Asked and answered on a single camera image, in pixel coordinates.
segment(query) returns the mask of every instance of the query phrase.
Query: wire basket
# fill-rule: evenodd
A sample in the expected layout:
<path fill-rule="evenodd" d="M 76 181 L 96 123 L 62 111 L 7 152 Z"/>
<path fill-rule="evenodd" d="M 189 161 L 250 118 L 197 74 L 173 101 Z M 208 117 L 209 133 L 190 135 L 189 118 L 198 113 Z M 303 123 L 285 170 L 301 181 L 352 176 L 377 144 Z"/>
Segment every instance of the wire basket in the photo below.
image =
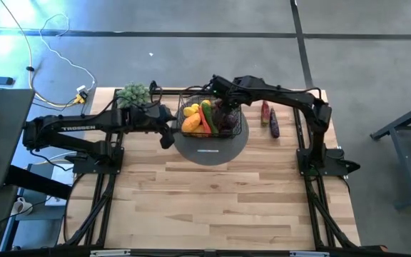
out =
<path fill-rule="evenodd" d="M 207 92 L 201 91 L 189 91 L 186 89 L 185 91 L 181 92 L 178 98 L 178 111 L 177 111 L 177 127 L 181 128 L 183 122 L 185 121 L 186 117 L 183 115 L 183 109 L 185 107 L 189 107 L 192 104 L 199 104 L 201 105 L 202 101 L 209 100 L 210 102 L 214 102 L 216 100 L 215 97 L 210 95 Z M 213 112 L 215 115 L 217 107 L 213 108 Z M 188 132 L 181 132 L 183 136 L 186 137 L 197 137 L 197 138 L 234 138 L 235 136 L 239 135 L 242 132 L 242 109 L 239 106 L 238 108 L 231 111 L 229 115 L 233 115 L 236 119 L 235 126 L 232 129 L 221 129 L 221 124 L 214 124 L 217 126 L 219 133 L 188 133 Z"/>

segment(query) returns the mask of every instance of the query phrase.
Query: concrete floor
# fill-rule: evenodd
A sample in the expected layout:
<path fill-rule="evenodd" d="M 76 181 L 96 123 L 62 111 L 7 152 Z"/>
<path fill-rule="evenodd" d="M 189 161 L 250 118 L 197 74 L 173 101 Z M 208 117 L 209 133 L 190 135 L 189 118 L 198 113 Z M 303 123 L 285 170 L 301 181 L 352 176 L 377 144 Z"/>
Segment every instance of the concrete floor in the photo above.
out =
<path fill-rule="evenodd" d="M 28 29 L 40 28 L 58 12 L 83 31 L 202 31 L 293 33 L 289 0 L 6 0 Z M 411 34 L 411 0 L 298 0 L 304 33 Z M 0 28 L 15 28 L 0 3 Z M 48 28 L 62 29 L 58 17 Z M 305 88 L 296 39 L 48 37 L 51 46 L 93 73 L 98 86 L 129 81 L 162 86 L 204 84 L 212 74 L 228 78 L 251 74 L 270 84 Z M 50 53 L 38 36 L 30 36 L 37 74 L 34 86 L 52 101 L 68 101 L 90 78 Z M 346 158 L 362 168 L 351 174 L 350 187 L 363 245 L 383 244 L 411 253 L 411 208 L 392 203 L 406 197 L 405 183 L 389 138 L 373 142 L 369 133 L 411 109 L 411 40 L 306 40 L 315 86 L 327 90 L 333 121 Z M 28 52 L 20 36 L 0 36 L 0 76 L 27 88 Z M 80 107 L 64 114 L 80 112 Z M 29 119 L 55 111 L 32 106 Z M 53 156 L 58 149 L 42 154 Z M 39 161 L 23 146 L 14 164 Z M 57 231 L 51 224 L 21 225 L 27 234 Z M 55 236 L 22 241 L 22 247 L 54 244 Z"/>

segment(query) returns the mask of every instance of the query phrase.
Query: carrot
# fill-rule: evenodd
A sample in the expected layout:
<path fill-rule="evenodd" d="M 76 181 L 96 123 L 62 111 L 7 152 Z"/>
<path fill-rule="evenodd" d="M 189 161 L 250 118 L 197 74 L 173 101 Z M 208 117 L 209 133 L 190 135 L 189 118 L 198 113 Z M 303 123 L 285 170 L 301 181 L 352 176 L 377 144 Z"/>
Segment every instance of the carrot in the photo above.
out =
<path fill-rule="evenodd" d="M 203 108 L 199 106 L 199 116 L 201 116 L 201 122 L 204 126 L 204 133 L 212 133 L 210 126 L 208 125 L 206 118 L 203 113 Z"/>

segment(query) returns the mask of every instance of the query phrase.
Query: round platform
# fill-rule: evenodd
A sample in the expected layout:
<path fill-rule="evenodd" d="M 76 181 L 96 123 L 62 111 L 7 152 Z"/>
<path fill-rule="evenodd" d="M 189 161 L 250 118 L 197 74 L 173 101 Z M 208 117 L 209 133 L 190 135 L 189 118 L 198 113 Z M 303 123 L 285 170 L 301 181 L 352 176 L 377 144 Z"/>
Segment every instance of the round platform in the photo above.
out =
<path fill-rule="evenodd" d="M 175 133 L 174 146 L 183 157 L 200 165 L 227 163 L 239 155 L 247 144 L 248 124 L 243 114 L 241 124 L 242 132 L 234 138 L 195 138 Z M 176 128 L 177 125 L 174 122 L 172 127 Z"/>

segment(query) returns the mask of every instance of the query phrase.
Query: wooden tabletop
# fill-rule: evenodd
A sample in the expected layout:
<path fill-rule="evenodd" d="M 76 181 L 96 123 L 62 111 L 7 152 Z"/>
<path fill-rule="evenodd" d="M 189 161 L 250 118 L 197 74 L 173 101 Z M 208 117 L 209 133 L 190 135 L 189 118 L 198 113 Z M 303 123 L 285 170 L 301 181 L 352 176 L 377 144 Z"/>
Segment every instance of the wooden tabletop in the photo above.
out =
<path fill-rule="evenodd" d="M 92 114 L 105 107 L 114 90 L 96 89 Z M 162 102 L 176 112 L 177 96 L 164 96 Z M 269 128 L 260 126 L 261 102 L 242 106 L 250 131 L 247 145 L 235 159 L 219 166 L 187 161 L 174 146 L 162 149 L 159 134 L 125 135 L 106 248 L 314 249 L 305 184 L 295 157 L 293 110 L 270 106 L 277 114 L 280 138 L 271 138 Z M 104 133 L 87 132 L 85 139 L 103 140 Z M 332 123 L 325 142 L 328 148 L 337 146 Z M 85 175 L 72 193 L 68 237 L 90 211 L 96 177 Z M 346 185 L 335 177 L 324 180 L 331 216 L 359 245 Z M 100 224 L 101 214 L 93 241 Z M 327 243 L 321 218 L 320 224 Z"/>

